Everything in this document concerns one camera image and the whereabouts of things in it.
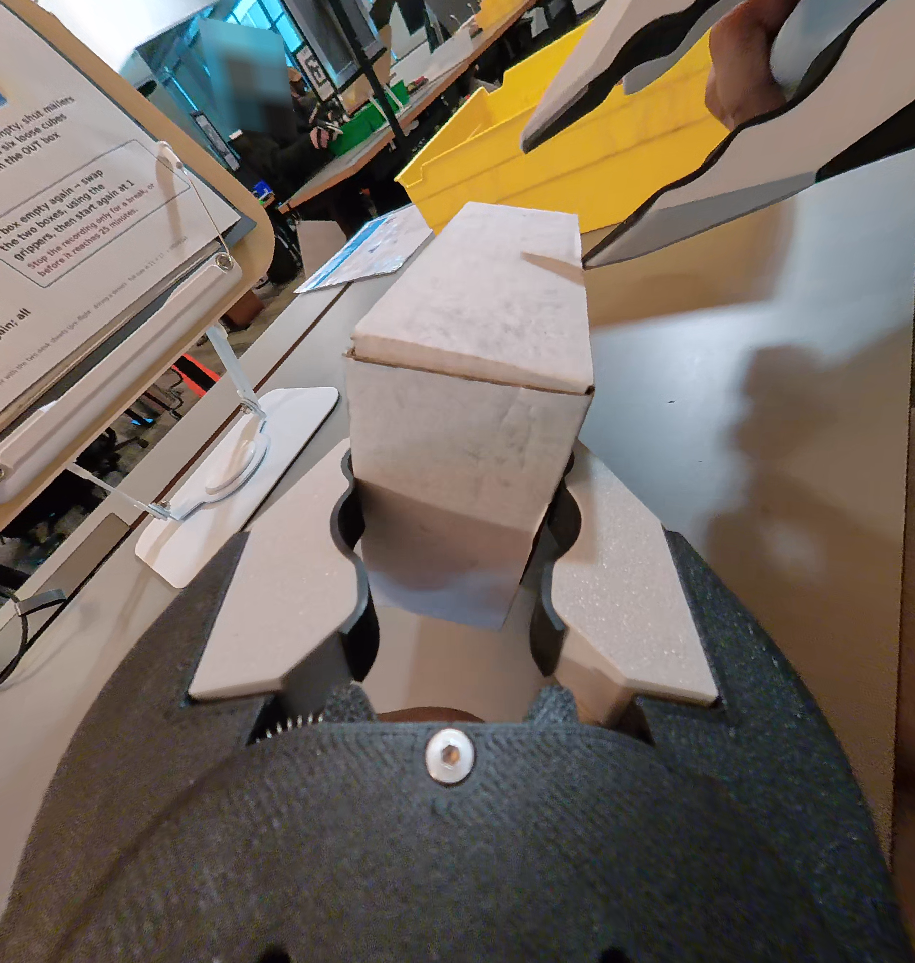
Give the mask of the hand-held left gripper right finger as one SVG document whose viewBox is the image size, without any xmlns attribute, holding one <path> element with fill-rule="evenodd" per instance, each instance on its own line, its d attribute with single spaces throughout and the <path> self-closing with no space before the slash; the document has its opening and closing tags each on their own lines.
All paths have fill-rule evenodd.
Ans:
<svg viewBox="0 0 915 963">
<path fill-rule="evenodd" d="M 616 724 L 636 696 L 716 703 L 668 533 L 590 451 L 573 451 L 542 536 L 531 654 L 581 719 Z"/>
</svg>

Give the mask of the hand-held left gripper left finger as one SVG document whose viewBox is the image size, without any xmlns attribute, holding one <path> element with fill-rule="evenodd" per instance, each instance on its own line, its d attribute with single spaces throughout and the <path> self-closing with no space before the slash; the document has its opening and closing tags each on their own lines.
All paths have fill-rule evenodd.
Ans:
<svg viewBox="0 0 915 963">
<path fill-rule="evenodd" d="M 364 530 L 350 452 L 333 450 L 247 532 L 190 697 L 322 704 L 363 682 L 379 652 Z"/>
</svg>

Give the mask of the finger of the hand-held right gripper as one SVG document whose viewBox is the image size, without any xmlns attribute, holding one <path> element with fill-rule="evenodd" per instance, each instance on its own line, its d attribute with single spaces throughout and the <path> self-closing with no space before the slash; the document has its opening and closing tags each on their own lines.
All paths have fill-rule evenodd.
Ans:
<svg viewBox="0 0 915 963">
<path fill-rule="evenodd" d="M 627 262 L 915 148 L 915 1 L 800 2 L 770 67 L 787 101 L 735 127 L 584 256 Z"/>
<path fill-rule="evenodd" d="M 607 1 L 590 21 L 521 135 L 524 154 L 601 106 L 656 81 L 729 12 L 728 1 Z"/>
</svg>

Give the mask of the white cardboard mailer box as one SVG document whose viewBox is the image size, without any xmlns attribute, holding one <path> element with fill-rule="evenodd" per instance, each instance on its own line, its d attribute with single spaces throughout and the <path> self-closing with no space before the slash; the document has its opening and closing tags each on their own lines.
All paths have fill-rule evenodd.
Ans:
<svg viewBox="0 0 915 963">
<path fill-rule="evenodd" d="M 594 393 L 575 214 L 469 202 L 345 355 L 379 604 L 498 631 Z"/>
</svg>

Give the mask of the grey desk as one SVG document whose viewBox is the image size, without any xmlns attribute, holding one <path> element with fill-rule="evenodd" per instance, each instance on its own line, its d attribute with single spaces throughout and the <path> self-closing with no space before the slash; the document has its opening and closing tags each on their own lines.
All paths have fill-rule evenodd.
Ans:
<svg viewBox="0 0 915 963">
<path fill-rule="evenodd" d="M 250 349 L 335 412 L 176 589 L 114 552 L 0 688 L 0 961 L 905 961 L 891 830 L 915 151 L 585 276 L 588 450 L 653 512 L 719 691 L 579 717 L 498 631 L 379 604 L 322 704 L 197 701 L 246 534 L 349 450 L 396 275 Z"/>
</svg>

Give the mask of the person's right hand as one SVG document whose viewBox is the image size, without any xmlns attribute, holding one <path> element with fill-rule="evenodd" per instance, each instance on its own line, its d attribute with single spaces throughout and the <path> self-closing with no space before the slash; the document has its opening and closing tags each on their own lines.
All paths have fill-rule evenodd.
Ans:
<svg viewBox="0 0 915 963">
<path fill-rule="evenodd" d="M 740 2 L 711 29 L 708 110 L 726 128 L 783 107 L 787 100 L 770 68 L 772 45 L 796 1 Z"/>
</svg>

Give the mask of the yellow plastic bin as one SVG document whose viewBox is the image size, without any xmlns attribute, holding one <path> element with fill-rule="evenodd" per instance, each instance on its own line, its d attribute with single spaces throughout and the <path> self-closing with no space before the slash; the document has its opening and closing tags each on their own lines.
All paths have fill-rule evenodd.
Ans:
<svg viewBox="0 0 915 963">
<path fill-rule="evenodd" d="M 474 14 L 476 25 L 483 31 L 505 22 L 514 22 L 529 11 L 536 1 L 480 1 Z"/>
<path fill-rule="evenodd" d="M 520 139 L 538 100 L 591 21 L 476 90 L 396 177 L 435 233 L 469 201 L 574 214 L 582 233 L 622 222 L 658 189 L 689 175 L 726 138 L 707 110 L 707 36 L 646 89 L 619 87 L 535 151 Z"/>
</svg>

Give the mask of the long wooden table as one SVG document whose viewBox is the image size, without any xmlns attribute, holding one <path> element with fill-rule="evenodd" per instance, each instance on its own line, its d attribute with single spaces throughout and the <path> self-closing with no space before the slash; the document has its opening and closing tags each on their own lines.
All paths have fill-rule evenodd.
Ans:
<svg viewBox="0 0 915 963">
<path fill-rule="evenodd" d="M 454 83 L 467 74 L 475 65 L 475 62 L 497 43 L 520 18 L 486 31 L 480 30 L 473 36 L 471 35 L 471 22 L 467 21 L 458 28 L 450 40 L 431 54 L 428 62 L 427 83 L 417 90 L 401 113 L 395 114 L 395 119 L 402 127 L 403 136 L 408 136 L 412 132 L 420 116 L 446 90 L 449 90 Z M 288 200 L 278 203 L 277 210 L 282 214 L 295 211 L 300 205 L 315 199 L 349 177 L 361 172 L 369 162 L 372 162 L 383 150 L 394 143 L 394 132 L 391 126 L 386 124 L 378 132 L 371 134 L 354 150 L 331 160 Z"/>
</svg>

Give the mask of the green plastic bin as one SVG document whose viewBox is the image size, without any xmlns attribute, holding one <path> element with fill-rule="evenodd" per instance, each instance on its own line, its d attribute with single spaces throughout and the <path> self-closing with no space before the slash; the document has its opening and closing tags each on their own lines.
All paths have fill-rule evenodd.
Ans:
<svg viewBox="0 0 915 963">
<path fill-rule="evenodd" d="M 410 99 L 408 85 L 398 81 L 385 89 L 388 104 L 395 114 L 401 113 Z M 386 125 L 386 116 L 382 113 L 379 103 L 371 98 L 350 119 L 340 125 L 341 133 L 335 135 L 328 146 L 328 151 L 334 158 L 339 158 L 352 151 L 365 141 L 371 134 L 378 132 Z"/>
</svg>

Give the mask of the blue white paper sheet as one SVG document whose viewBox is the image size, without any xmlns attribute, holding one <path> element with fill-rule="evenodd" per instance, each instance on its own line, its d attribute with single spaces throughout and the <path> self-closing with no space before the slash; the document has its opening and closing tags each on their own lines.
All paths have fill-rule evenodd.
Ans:
<svg viewBox="0 0 915 963">
<path fill-rule="evenodd" d="M 295 290 L 296 295 L 390 275 L 403 268 L 434 233 L 413 204 L 364 224 Z"/>
</svg>

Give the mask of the printed instruction sheet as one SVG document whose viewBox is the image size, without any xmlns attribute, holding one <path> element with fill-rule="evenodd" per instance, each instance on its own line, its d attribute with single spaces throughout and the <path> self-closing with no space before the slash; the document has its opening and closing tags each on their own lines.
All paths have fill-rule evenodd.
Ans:
<svg viewBox="0 0 915 963">
<path fill-rule="evenodd" d="M 238 212 L 0 3 L 0 415 Z"/>
</svg>

